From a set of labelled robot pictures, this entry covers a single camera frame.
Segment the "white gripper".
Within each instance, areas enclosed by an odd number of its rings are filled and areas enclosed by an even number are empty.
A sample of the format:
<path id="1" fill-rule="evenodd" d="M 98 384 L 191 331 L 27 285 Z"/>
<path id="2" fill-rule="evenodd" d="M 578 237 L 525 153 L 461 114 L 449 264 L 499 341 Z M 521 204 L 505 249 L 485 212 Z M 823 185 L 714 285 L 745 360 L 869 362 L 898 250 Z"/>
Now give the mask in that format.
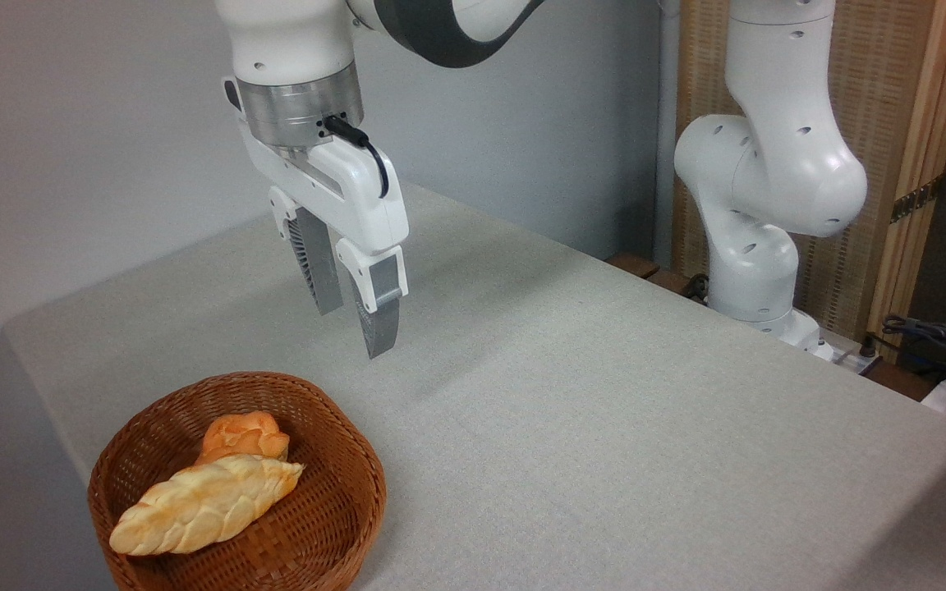
<path id="1" fill-rule="evenodd" d="M 222 83 L 253 166 L 275 185 L 268 191 L 275 225 L 319 313 L 344 305 L 329 226 L 342 236 L 338 261 L 352 285 L 368 358 L 382 355 L 397 343 L 399 304 L 409 293 L 399 246 L 409 236 L 408 213 L 387 154 L 331 132 L 309 147 L 260 142 L 252 116 L 240 108 L 239 82 L 225 77 Z"/>

